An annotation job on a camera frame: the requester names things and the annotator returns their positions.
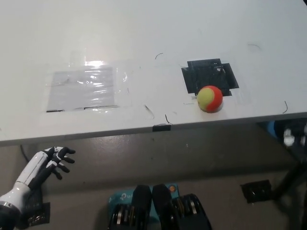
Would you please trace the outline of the white and black left hand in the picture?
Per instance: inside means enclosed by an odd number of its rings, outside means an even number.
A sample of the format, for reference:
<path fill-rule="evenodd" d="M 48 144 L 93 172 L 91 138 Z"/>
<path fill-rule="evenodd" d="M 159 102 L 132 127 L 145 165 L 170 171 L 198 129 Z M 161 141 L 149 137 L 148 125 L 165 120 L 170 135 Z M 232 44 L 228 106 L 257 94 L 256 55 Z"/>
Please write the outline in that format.
<path fill-rule="evenodd" d="M 75 163 L 75 160 L 68 157 L 69 154 L 74 154 L 75 152 L 75 150 L 68 147 L 51 147 L 37 152 L 25 166 L 16 182 L 24 184 L 30 190 L 36 190 L 52 174 L 58 180 L 62 180 L 62 175 L 58 172 L 58 169 L 69 173 L 70 170 L 63 162 Z"/>

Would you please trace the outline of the black and white right hand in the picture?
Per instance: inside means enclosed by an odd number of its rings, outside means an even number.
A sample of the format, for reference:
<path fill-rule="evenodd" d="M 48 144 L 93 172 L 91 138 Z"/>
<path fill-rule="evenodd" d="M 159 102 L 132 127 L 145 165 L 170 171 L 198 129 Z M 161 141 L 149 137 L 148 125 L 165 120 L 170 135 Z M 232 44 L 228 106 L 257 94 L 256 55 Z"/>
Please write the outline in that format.
<path fill-rule="evenodd" d="M 288 123 L 284 129 L 283 142 L 287 147 L 294 145 L 305 147 L 307 142 L 307 122 L 296 120 Z"/>

